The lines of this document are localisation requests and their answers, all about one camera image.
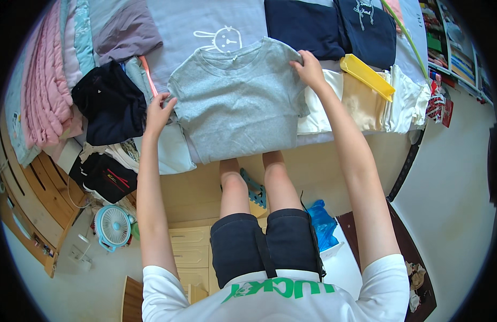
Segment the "blue fan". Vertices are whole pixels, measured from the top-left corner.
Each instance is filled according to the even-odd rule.
[[[111,253],[125,245],[130,237],[130,221],[118,206],[102,207],[94,217],[94,227],[100,245]]]

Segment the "yellow plastic tray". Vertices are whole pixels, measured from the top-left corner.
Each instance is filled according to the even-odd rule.
[[[345,57],[342,57],[340,68],[379,93],[385,100],[393,101],[392,94],[395,92],[395,88],[354,54],[346,54]]]

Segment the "blue plastic bag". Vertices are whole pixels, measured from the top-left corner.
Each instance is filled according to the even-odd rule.
[[[320,199],[308,209],[320,251],[329,249],[339,243],[336,237],[332,235],[337,225],[336,220],[329,216],[324,206],[324,201]]]

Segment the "wooden bed frame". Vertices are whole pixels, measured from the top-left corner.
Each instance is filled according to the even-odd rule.
[[[5,184],[5,192],[0,194],[1,219],[53,278],[62,243],[81,212],[73,202],[82,207],[88,198],[46,153],[41,152],[26,168],[18,163],[5,112],[0,117],[0,172]],[[20,230],[13,215],[31,239]],[[35,237],[40,240],[38,246]],[[45,254],[43,244],[52,255]]]

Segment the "hand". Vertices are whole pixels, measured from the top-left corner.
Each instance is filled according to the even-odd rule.
[[[146,130],[145,134],[159,137],[161,131],[168,122],[169,114],[177,103],[177,98],[169,100],[168,104],[162,108],[162,103],[168,98],[169,93],[161,93],[154,97],[146,113]]]
[[[300,79],[316,92],[324,84],[327,84],[322,72],[322,66],[320,66],[318,59],[308,50],[299,50],[298,53],[304,60],[304,66],[294,60],[290,61],[290,65],[297,70]]]

